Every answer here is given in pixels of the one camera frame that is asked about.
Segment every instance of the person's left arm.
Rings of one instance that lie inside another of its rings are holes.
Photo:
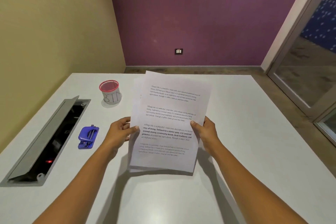
[[[53,201],[33,224],[83,224],[102,183],[106,167],[115,157],[118,148],[128,140],[128,135],[139,127],[130,128],[131,117],[113,122],[103,143],[87,160],[72,182]]]

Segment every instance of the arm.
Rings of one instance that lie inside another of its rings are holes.
[[[215,124],[205,117],[203,126],[191,121],[205,150],[216,160],[248,224],[307,224],[284,201],[255,178],[221,143]]]
[[[33,224],[83,224],[102,183],[106,167],[128,140],[128,135],[139,128],[130,128],[130,117],[112,123],[103,143],[87,160],[72,182],[53,201]]]

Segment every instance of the desk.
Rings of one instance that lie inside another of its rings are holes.
[[[63,99],[91,99],[45,184],[0,188],[1,223],[32,223],[102,143],[111,122],[131,114],[140,74],[72,74],[0,154],[2,180]],[[249,75],[182,75],[213,84],[207,116],[222,143],[309,223],[336,223],[336,179]],[[122,101],[102,107],[101,82],[120,83]],[[100,128],[92,150],[78,150],[84,126]],[[193,176],[125,173],[125,143],[107,167],[87,223],[244,223],[212,158],[200,152]]]

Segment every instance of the black switch plate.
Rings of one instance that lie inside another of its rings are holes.
[[[182,55],[183,49],[175,49],[175,55]]]

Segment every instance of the purple hole puncher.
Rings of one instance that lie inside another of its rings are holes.
[[[78,149],[91,149],[96,140],[99,128],[91,125],[90,127],[83,127],[79,133],[78,139],[81,141]]]

